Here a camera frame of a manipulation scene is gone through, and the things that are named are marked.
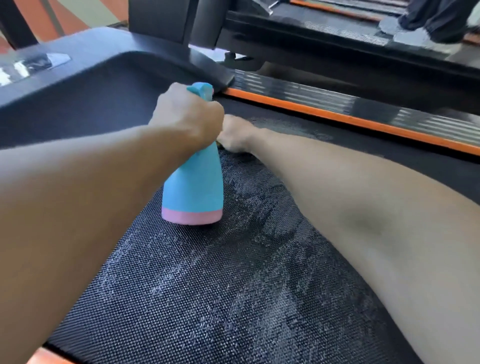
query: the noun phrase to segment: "trigger sprayer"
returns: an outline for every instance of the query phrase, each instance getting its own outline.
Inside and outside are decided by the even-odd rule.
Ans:
[[[197,82],[187,90],[212,101],[213,87]],[[223,213],[223,177],[216,142],[195,153],[165,181],[162,218],[182,225],[217,222]]]

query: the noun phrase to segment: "treadmill belt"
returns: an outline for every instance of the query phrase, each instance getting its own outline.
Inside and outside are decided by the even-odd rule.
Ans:
[[[398,161],[480,201],[477,164],[219,101],[257,125]],[[158,191],[48,344],[90,364],[421,363],[278,178],[251,155],[221,151],[221,160],[222,220],[167,223]]]

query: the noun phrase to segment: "sneaker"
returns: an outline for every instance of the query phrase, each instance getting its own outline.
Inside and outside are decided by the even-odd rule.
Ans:
[[[378,27],[383,33],[388,34],[389,36],[393,36],[401,31],[406,31],[398,23],[398,18],[395,18],[394,16],[386,16],[383,18],[380,23],[378,23]]]
[[[461,43],[435,43],[430,39],[425,28],[419,28],[413,32],[400,32],[393,36],[393,41],[419,48],[434,50],[445,54],[457,53],[462,47]]]

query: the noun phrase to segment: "pink bottle base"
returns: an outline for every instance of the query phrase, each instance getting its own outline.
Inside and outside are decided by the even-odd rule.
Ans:
[[[208,225],[222,218],[223,210],[208,212],[181,212],[162,207],[163,220],[180,225]]]

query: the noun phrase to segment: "forearm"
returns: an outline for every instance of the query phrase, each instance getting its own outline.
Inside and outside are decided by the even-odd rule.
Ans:
[[[0,352],[24,364],[165,179],[193,153],[144,126],[0,151]]]
[[[413,170],[333,144],[266,129],[247,144],[426,364],[477,360],[478,205]]]

